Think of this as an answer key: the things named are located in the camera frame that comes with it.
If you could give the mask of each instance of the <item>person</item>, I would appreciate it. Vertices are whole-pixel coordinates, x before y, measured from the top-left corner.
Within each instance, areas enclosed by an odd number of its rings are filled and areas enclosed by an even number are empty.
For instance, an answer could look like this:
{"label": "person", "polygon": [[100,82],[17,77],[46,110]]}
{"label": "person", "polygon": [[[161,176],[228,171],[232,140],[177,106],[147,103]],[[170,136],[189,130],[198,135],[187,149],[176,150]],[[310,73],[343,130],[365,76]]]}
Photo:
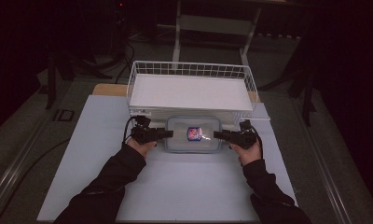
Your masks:
{"label": "person", "polygon": [[[123,143],[122,149],[73,197],[54,223],[115,223],[125,186],[137,179],[146,165],[149,149],[155,145],[156,142],[139,145],[133,138]],[[294,200],[279,189],[275,175],[266,171],[258,141],[248,149],[234,144],[230,147],[239,154],[243,174],[254,190],[250,200],[262,223],[311,223]]]}

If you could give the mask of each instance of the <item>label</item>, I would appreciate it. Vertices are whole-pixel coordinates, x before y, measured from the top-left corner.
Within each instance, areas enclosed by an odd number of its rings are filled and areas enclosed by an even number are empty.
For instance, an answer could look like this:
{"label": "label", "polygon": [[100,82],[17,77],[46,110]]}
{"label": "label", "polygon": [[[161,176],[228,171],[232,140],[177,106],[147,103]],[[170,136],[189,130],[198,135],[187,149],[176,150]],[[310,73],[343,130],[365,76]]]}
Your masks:
{"label": "label", "polygon": [[186,132],[186,138],[189,142],[199,142],[203,131],[200,127],[189,127]]}

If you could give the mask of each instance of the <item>metal frame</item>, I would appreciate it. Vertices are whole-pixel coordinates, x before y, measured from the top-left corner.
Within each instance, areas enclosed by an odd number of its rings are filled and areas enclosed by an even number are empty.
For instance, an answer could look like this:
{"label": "metal frame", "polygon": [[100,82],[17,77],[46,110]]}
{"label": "metal frame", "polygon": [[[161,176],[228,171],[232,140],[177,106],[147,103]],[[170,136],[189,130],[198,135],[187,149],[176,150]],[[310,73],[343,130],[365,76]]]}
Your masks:
{"label": "metal frame", "polygon": [[253,21],[240,21],[220,18],[209,18],[183,15],[181,13],[181,0],[177,1],[177,17],[175,24],[175,44],[173,51],[173,62],[180,61],[181,30],[194,30],[231,35],[246,35],[247,39],[244,46],[240,49],[242,65],[249,66],[247,52],[254,37],[256,25],[261,13],[261,8],[257,8]]}

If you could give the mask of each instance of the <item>white paper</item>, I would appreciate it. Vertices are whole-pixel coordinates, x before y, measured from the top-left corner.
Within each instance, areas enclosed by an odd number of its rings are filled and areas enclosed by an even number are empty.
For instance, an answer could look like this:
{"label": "white paper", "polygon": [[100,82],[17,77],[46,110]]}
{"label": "white paper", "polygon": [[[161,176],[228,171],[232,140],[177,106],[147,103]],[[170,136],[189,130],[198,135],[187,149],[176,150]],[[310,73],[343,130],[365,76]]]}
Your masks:
{"label": "white paper", "polygon": [[[267,117],[258,104],[257,117]],[[120,147],[129,118],[126,98],[90,96],[66,149],[37,220],[53,221],[85,188]],[[295,199],[268,120],[253,120],[264,143],[268,171]],[[163,144],[152,149],[147,166],[127,186],[117,221],[248,222],[258,220],[238,156],[223,144],[217,154],[172,154]]]}

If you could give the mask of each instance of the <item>wire rack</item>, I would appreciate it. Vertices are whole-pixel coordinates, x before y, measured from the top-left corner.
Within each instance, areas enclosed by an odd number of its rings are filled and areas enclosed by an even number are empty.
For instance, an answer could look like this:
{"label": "wire rack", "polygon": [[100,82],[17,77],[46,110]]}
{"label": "wire rack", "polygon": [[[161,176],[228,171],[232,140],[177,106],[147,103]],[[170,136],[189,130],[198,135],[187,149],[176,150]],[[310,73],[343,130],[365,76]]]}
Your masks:
{"label": "wire rack", "polygon": [[[248,112],[233,113],[232,119],[238,122],[240,119],[248,119],[253,116],[256,103],[259,102],[259,97],[256,90],[253,74],[250,67],[244,65],[234,64],[219,64],[219,63],[173,63],[173,62],[149,62],[149,61],[135,61],[131,68],[131,75],[128,83],[127,97],[129,110],[131,115],[152,115],[155,112],[160,119],[166,119],[169,115],[169,110],[161,108],[153,111],[152,108],[133,107],[130,105],[131,97],[133,95],[134,83],[138,74],[145,75],[177,75],[189,77],[221,77],[221,78],[235,78],[243,79],[245,87],[248,91],[250,101],[253,105],[253,110]],[[188,111],[189,114],[201,114],[202,111]],[[224,112],[216,112],[219,117],[228,117]]]}

